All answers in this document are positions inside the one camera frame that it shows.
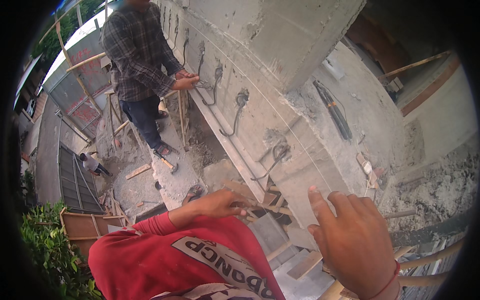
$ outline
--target sandal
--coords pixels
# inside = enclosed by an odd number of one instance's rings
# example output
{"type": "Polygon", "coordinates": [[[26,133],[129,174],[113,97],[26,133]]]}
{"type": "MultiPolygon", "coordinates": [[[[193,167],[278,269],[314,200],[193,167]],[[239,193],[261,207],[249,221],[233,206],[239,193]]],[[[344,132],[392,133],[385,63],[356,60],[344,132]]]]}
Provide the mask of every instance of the sandal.
{"type": "Polygon", "coordinates": [[[187,204],[188,202],[200,198],[200,195],[201,195],[203,192],[204,192],[204,188],[203,188],[200,184],[195,184],[194,186],[192,186],[192,187],[188,190],[187,195],[185,196],[185,199],[183,200],[183,202],[182,202],[181,205],[184,206],[184,205],[187,204]]]}
{"type": "Polygon", "coordinates": [[[170,149],[165,144],[161,144],[160,147],[156,149],[156,151],[160,153],[162,156],[166,156],[170,154],[170,149]]]}
{"type": "Polygon", "coordinates": [[[156,120],[168,118],[168,113],[164,110],[158,111],[158,118],[156,120]]]}

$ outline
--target red long-sleeve shirt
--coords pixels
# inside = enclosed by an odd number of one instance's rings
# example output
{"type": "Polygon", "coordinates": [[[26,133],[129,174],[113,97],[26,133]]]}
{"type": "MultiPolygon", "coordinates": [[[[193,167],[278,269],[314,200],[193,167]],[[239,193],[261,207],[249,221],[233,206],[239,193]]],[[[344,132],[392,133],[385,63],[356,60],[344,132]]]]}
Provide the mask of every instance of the red long-sleeve shirt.
{"type": "Polygon", "coordinates": [[[177,229],[167,212],[103,236],[88,264],[107,300],[146,300],[213,282],[285,299],[257,239],[233,216],[201,216],[177,229]]]}

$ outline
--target flip-flop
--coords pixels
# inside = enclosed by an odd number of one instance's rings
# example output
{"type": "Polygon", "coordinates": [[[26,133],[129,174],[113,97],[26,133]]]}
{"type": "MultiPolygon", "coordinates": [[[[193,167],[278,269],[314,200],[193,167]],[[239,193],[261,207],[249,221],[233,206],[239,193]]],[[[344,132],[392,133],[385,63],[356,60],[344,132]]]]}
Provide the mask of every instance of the flip-flop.
{"type": "Polygon", "coordinates": [[[185,200],[183,200],[182,202],[182,206],[184,206],[185,204],[187,204],[188,202],[190,201],[193,201],[193,200],[197,200],[198,198],[200,198],[200,195],[204,192],[204,188],[203,186],[201,186],[200,184],[195,184],[194,186],[192,186],[188,192],[187,192],[187,196],[185,196],[185,200]],[[190,198],[187,198],[188,197],[188,194],[193,194],[194,196],[191,196],[190,198]]]}
{"type": "Polygon", "coordinates": [[[167,156],[167,155],[169,155],[170,152],[171,152],[170,149],[169,149],[167,146],[165,146],[165,144],[161,144],[160,147],[159,147],[156,151],[157,151],[158,153],[160,153],[162,156],[167,156]],[[168,151],[167,151],[167,153],[164,154],[164,153],[163,153],[163,150],[165,150],[165,149],[167,149],[168,151]]]}
{"type": "Polygon", "coordinates": [[[159,115],[159,117],[158,117],[157,120],[168,118],[168,113],[164,110],[159,110],[158,115],[159,115]]]}

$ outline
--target man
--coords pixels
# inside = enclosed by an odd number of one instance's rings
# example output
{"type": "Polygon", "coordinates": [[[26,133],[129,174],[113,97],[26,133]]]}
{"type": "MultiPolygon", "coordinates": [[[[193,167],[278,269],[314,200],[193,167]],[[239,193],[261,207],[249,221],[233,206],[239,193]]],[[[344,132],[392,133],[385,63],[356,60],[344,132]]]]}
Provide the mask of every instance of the man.
{"type": "Polygon", "coordinates": [[[108,172],[102,164],[100,164],[96,159],[92,157],[93,154],[98,153],[98,151],[81,153],[80,160],[84,162],[85,170],[88,170],[95,176],[100,176],[100,173],[103,172],[107,176],[112,176],[113,174],[108,172]]]}
{"type": "MultiPolygon", "coordinates": [[[[97,240],[88,264],[110,299],[284,299],[258,240],[231,207],[242,196],[192,187],[183,206],[97,240]]],[[[370,198],[330,193],[335,217],[315,186],[308,198],[320,224],[310,225],[324,260],[360,299],[396,299],[398,263],[386,221],[370,198]]]]}
{"type": "Polygon", "coordinates": [[[124,0],[102,28],[100,44],[112,60],[112,85],[127,118],[140,131],[150,148],[161,155],[170,150],[162,143],[156,120],[166,118],[158,111],[160,96],[170,90],[192,89],[199,81],[173,55],[163,37],[160,9],[148,0],[124,0]],[[168,75],[163,74],[165,66],[168,75]]]}

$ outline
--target person in white shirt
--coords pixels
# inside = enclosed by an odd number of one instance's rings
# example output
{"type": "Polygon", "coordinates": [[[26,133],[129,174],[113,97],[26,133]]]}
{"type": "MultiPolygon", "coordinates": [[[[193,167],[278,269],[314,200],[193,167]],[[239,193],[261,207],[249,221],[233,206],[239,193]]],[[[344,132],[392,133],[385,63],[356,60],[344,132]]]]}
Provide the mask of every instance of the person in white shirt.
{"type": "Polygon", "coordinates": [[[98,153],[98,151],[81,153],[80,160],[84,162],[85,170],[88,170],[95,176],[100,176],[100,173],[103,172],[107,176],[112,176],[113,174],[108,172],[102,164],[95,160],[91,155],[98,153]]]}

